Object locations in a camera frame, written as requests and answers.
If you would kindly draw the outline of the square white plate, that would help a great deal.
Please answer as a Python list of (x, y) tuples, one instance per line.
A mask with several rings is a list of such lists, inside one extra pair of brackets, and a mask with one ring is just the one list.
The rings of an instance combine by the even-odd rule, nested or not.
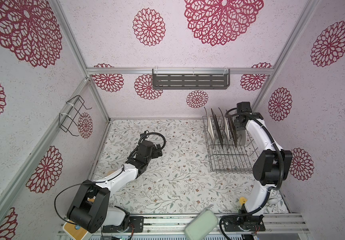
[(228, 123), (227, 123), (227, 119), (225, 117), (225, 115), (223, 114), (222, 110), (219, 108), (219, 110), (221, 111), (221, 115), (223, 118), (223, 124), (224, 124), (224, 133), (226, 136), (226, 145), (227, 145), (227, 150), (230, 147), (230, 133), (229, 133), (229, 127), (228, 127)]

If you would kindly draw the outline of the round plaid white plate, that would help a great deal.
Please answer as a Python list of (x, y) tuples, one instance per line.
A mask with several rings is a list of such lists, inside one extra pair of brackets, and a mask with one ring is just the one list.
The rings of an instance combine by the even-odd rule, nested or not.
[(236, 124), (236, 133), (237, 133), (237, 144), (240, 146), (246, 146), (247, 144), (247, 130), (241, 124)]

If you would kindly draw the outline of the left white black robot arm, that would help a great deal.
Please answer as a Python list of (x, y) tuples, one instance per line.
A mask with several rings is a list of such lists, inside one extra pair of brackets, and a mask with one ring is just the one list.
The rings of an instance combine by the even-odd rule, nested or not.
[(140, 177), (152, 159), (162, 157), (166, 145), (164, 135), (145, 131), (140, 134), (135, 149), (129, 154), (127, 161), (121, 167), (98, 180), (85, 180), (75, 184), (60, 193), (78, 187), (75, 197), (63, 218), (56, 207), (59, 195), (54, 199), (54, 210), (57, 216), (66, 224), (80, 226), (90, 234), (103, 226), (113, 226), (124, 232), (130, 226), (130, 213), (121, 207), (110, 207), (109, 198), (128, 183)]

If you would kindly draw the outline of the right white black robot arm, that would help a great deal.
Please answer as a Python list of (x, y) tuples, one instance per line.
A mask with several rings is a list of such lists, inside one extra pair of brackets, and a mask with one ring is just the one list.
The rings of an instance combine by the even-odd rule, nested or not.
[(267, 204), (272, 191), (278, 191), (286, 180), (293, 155), (284, 150), (273, 138), (266, 127), (262, 115), (253, 112), (249, 102), (240, 102), (225, 115), (233, 132), (240, 132), (244, 138), (253, 137), (261, 151), (253, 165), (255, 179), (253, 190), (246, 203), (242, 204), (238, 214), (224, 216), (219, 225), (226, 227), (237, 226), (241, 231), (259, 228), (263, 219), (263, 208)]

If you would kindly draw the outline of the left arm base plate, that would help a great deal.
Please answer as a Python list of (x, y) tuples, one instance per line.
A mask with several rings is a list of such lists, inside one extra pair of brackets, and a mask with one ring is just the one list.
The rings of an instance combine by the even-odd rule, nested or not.
[(125, 217), (122, 223), (118, 226), (103, 225), (103, 233), (141, 233), (143, 231), (144, 217)]

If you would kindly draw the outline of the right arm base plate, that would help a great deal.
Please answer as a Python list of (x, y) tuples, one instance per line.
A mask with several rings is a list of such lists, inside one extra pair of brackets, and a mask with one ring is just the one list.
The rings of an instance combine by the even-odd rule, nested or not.
[(264, 232), (263, 215), (229, 217), (223, 221), (226, 232)]

